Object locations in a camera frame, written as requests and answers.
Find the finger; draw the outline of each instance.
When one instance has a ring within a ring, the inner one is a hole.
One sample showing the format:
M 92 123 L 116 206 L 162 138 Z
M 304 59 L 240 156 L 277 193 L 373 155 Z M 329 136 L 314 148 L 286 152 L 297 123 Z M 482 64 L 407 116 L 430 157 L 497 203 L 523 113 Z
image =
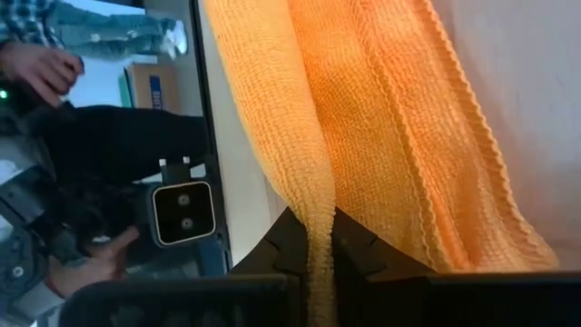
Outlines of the finger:
M 67 94 L 69 91 L 68 83 L 63 77 L 53 69 L 53 66 L 46 61 L 43 61 L 36 67 L 36 71 L 42 78 L 54 88 L 58 94 Z
M 25 75 L 24 79 L 48 104 L 53 107 L 61 105 L 61 98 L 59 98 L 58 94 L 39 75 L 30 73 Z
M 80 57 L 58 49 L 54 50 L 54 55 L 56 55 L 63 63 L 70 65 L 77 75 L 84 74 L 84 65 Z
M 46 60 L 50 63 L 53 69 L 63 77 L 67 82 L 68 87 L 71 88 L 76 82 L 77 73 L 72 69 L 72 67 L 64 64 L 56 55 L 49 55 Z
M 109 243 L 103 245 L 95 253 L 95 257 L 105 260 L 116 260 L 118 254 L 139 237 L 139 231 L 135 227 L 129 227 L 121 235 L 112 239 Z

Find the hand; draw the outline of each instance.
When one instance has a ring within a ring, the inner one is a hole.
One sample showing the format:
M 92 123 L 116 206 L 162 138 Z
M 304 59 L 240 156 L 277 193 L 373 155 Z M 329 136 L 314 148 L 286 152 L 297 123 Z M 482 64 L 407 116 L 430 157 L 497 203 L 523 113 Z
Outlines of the hand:
M 9 42 L 0 51 L 0 69 L 11 81 L 29 83 L 50 105 L 61 104 L 59 95 L 69 93 L 80 74 L 81 58 L 60 49 Z
M 135 227 L 110 242 L 87 248 L 91 258 L 81 267 L 63 267 L 52 258 L 48 272 L 48 284 L 64 298 L 96 282 L 121 280 L 125 276 L 125 249 L 139 237 Z

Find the towel fold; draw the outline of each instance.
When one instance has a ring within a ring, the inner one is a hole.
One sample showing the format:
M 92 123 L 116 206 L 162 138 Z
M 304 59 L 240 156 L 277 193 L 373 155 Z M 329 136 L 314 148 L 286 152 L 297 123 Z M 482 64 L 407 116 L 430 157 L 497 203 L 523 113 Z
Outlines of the towel fold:
M 428 0 L 206 10 L 254 152 L 307 227 L 313 325 L 333 322 L 335 205 L 439 272 L 556 267 Z

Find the person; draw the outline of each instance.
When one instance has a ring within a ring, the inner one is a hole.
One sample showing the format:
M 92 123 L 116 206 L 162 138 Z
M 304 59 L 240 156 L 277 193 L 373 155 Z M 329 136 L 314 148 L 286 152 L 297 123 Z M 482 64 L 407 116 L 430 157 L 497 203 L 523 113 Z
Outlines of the person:
M 5 39 L 0 47 L 0 70 L 11 81 L 30 84 L 53 107 L 59 106 L 59 95 L 67 94 L 84 73 L 79 57 L 58 48 L 26 44 L 16 37 Z M 196 165 L 206 155 L 203 117 L 104 105 L 77 108 L 70 114 L 73 123 L 50 126 L 42 135 L 56 178 L 63 183 L 83 174 L 99 176 L 107 183 L 130 183 L 157 173 L 160 158 L 188 155 L 191 165 Z M 88 249 L 93 259 L 79 268 L 52 263 L 45 283 L 39 285 L 41 290 L 35 291 L 51 291 L 52 302 L 32 305 L 40 298 L 33 292 L 24 297 L 21 307 L 36 316 L 88 284 L 122 278 L 123 248 L 137 236 L 130 227 L 108 244 Z
M 0 39 L 57 47 L 105 60 L 188 51 L 182 21 L 148 15 L 100 15 L 61 0 L 1 0 Z

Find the screw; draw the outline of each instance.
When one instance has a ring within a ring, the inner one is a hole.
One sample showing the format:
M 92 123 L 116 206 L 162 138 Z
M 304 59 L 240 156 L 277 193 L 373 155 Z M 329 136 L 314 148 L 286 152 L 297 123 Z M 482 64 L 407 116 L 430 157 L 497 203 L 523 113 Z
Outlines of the screw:
M 190 230 L 193 227 L 193 220 L 191 218 L 183 218 L 182 229 Z
M 190 197 L 188 194 L 180 194 L 180 196 L 178 196 L 178 204 L 181 206 L 190 205 Z
M 20 278 L 25 274 L 25 270 L 21 266 L 16 266 L 12 269 L 12 275 L 15 278 Z

